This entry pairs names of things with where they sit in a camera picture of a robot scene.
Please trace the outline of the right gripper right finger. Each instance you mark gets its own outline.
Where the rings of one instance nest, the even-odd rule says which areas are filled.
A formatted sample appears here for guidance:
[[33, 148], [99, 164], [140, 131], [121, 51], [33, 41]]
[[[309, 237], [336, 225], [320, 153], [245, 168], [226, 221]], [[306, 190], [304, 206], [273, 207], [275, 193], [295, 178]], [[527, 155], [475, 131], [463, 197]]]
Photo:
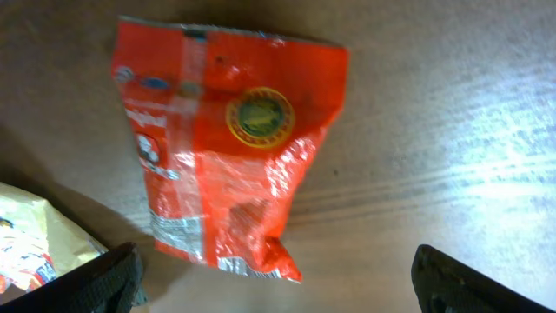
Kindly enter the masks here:
[[422, 313], [555, 313], [427, 244], [411, 279]]

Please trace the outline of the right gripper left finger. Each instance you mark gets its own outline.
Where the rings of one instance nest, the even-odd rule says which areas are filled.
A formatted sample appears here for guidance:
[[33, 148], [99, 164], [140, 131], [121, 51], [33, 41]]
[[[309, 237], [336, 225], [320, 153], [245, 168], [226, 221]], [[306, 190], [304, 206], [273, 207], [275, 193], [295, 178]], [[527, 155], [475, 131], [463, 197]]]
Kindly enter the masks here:
[[129, 313], [143, 305], [143, 266], [124, 243], [1, 306], [1, 313]]

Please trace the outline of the yellow wet wipes bag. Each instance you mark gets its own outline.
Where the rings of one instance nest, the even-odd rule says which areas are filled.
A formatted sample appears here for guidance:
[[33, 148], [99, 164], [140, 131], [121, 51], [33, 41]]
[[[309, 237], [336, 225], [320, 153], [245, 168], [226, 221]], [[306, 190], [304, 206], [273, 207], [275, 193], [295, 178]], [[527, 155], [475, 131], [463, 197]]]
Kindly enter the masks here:
[[108, 249], [48, 200], [1, 184], [1, 291], [30, 292]]

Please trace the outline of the red snack bag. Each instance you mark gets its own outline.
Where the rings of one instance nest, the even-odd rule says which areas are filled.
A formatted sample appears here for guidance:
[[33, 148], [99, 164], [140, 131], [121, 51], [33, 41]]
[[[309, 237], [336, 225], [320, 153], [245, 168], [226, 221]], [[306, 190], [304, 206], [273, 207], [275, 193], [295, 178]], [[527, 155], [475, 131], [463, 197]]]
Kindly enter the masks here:
[[240, 276], [300, 282], [281, 235], [343, 108], [348, 64], [333, 43], [121, 17], [111, 74], [155, 247]]

